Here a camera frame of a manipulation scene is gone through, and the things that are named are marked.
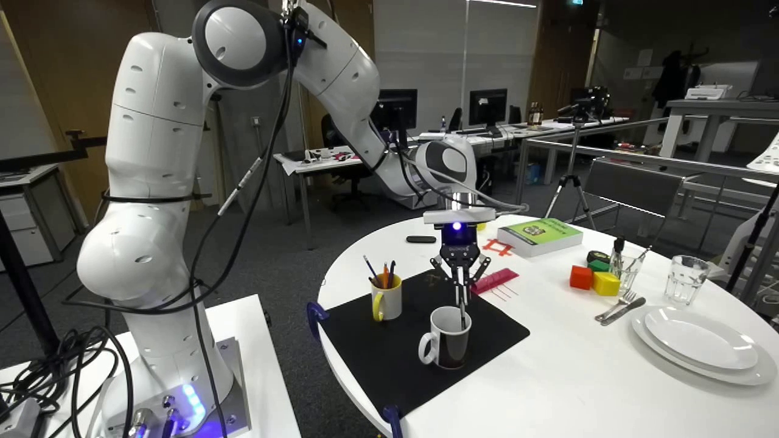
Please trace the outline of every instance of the pencil cup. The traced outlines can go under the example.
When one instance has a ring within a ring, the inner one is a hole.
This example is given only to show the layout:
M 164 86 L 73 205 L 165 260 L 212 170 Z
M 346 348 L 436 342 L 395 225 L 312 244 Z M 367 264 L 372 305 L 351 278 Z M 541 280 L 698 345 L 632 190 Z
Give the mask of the pencil cup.
M 457 371 L 468 360 L 469 314 L 457 308 L 438 308 L 432 314 L 432 331 L 419 339 L 419 360 L 443 371 Z
M 371 317 L 372 322 L 393 322 L 405 313 L 405 282 L 393 278 L 393 287 L 372 287 Z

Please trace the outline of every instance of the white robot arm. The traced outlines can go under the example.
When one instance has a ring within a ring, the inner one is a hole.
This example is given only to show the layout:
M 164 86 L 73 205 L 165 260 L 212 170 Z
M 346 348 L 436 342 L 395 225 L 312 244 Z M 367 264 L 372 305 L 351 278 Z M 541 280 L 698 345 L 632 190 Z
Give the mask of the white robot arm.
M 295 69 L 295 79 L 323 103 L 390 192 L 443 190 L 452 181 L 475 187 L 473 148 L 455 136 L 405 159 L 388 148 L 371 124 L 379 90 L 372 61 L 307 3 L 277 18 L 249 0 L 216 0 L 197 12 L 189 40 L 135 38 L 113 96 L 110 208 L 82 242 L 77 275 L 91 293 L 127 309 L 141 355 L 135 364 L 135 411 L 174 421 L 180 437 L 200 431 L 237 384 L 206 325 L 202 353 L 195 317 L 186 309 L 189 298 L 180 294 L 193 287 L 182 237 L 206 104 L 219 87 L 255 87 L 286 69 Z M 180 313 L 150 313 L 174 299 Z M 107 387 L 105 428 L 96 437 L 116 437 L 124 396 L 124 384 Z

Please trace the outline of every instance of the white mug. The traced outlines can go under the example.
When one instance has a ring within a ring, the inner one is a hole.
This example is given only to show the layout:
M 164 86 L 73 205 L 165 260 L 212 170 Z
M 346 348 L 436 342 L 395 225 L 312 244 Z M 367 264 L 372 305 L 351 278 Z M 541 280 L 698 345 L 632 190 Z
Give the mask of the white mug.
M 468 359 L 469 314 L 460 308 L 438 308 L 432 313 L 432 331 L 419 339 L 416 355 L 423 366 L 457 371 Z

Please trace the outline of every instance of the green book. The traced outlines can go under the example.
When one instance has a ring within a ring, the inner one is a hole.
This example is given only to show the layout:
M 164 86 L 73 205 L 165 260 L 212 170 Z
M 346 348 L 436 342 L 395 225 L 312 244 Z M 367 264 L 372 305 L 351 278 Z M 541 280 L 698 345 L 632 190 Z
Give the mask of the green book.
M 536 220 L 501 227 L 497 242 L 512 246 L 517 257 L 530 258 L 583 244 L 583 231 L 558 220 Z

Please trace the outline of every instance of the cabinet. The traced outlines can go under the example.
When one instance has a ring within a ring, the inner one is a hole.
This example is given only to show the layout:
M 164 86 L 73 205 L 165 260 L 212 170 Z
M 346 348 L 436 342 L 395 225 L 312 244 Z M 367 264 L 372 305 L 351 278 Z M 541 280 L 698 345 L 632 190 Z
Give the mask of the cabinet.
M 55 165 L 0 181 L 0 212 L 24 266 L 58 260 L 77 231 L 76 210 Z

